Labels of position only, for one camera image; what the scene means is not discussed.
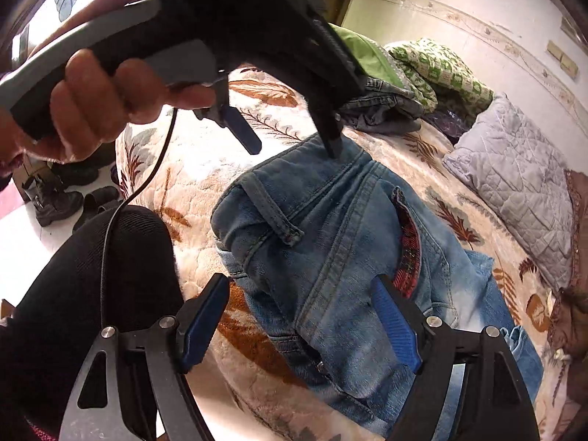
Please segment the left hand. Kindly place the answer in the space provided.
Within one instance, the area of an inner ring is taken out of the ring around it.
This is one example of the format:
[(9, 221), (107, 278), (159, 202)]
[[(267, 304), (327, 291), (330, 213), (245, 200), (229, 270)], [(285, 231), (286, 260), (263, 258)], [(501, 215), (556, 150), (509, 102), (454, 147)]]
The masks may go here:
[(1, 176), (9, 176), (25, 155), (57, 163), (82, 161), (115, 140), (128, 123), (154, 122), (165, 105), (195, 110), (214, 102), (211, 88), (172, 89), (142, 60), (126, 60), (109, 76), (91, 51), (81, 50), (50, 95), (56, 136), (34, 142), (8, 112), (1, 112)]

